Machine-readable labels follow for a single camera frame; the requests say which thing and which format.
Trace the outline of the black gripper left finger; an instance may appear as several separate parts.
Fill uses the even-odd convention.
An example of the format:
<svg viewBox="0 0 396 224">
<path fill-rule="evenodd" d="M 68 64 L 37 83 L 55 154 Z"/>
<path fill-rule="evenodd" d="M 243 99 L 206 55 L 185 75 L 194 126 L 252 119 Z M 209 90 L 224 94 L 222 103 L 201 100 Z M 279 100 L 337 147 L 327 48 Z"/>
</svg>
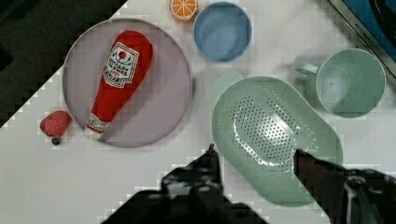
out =
<svg viewBox="0 0 396 224">
<path fill-rule="evenodd" d="M 161 192 L 171 199 L 188 195 L 193 188 L 214 188 L 223 192 L 219 153 L 214 144 L 210 144 L 202 156 L 184 167 L 175 168 L 161 181 Z"/>
</svg>

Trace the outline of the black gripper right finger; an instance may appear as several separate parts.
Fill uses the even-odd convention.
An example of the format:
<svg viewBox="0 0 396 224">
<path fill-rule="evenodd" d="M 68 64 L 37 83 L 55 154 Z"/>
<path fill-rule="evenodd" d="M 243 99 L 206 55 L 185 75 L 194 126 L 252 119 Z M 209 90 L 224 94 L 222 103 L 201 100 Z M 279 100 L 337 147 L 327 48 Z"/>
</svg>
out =
<svg viewBox="0 0 396 224">
<path fill-rule="evenodd" d="M 395 178 L 373 169 L 347 169 L 298 149 L 294 173 L 331 224 L 396 224 Z"/>
</svg>

